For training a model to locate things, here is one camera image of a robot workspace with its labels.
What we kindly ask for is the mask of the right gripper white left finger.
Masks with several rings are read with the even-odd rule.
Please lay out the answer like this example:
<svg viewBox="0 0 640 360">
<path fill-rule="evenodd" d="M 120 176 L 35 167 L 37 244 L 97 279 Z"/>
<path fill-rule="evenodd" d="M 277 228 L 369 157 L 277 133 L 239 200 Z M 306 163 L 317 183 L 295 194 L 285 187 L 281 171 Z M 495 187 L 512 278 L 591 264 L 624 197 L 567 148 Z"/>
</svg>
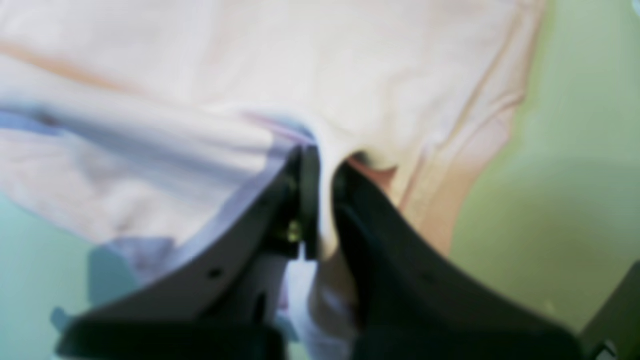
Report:
<svg viewBox="0 0 640 360">
<path fill-rule="evenodd" d="M 232 226 L 146 289 L 82 315 L 64 360 L 285 360 L 273 324 L 287 264 L 318 255 L 320 157 L 297 146 Z"/>
</svg>

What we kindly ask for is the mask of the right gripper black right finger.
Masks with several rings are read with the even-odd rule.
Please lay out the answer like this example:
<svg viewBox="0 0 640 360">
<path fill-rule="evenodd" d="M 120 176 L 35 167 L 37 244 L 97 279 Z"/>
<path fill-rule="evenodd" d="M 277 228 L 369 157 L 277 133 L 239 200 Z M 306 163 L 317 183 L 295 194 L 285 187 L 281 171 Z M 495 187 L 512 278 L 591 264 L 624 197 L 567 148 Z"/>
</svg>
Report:
<svg viewBox="0 0 640 360">
<path fill-rule="evenodd" d="M 355 360 L 582 360 L 576 338 L 450 264 L 348 164 L 333 214 L 359 301 Z"/>
</svg>

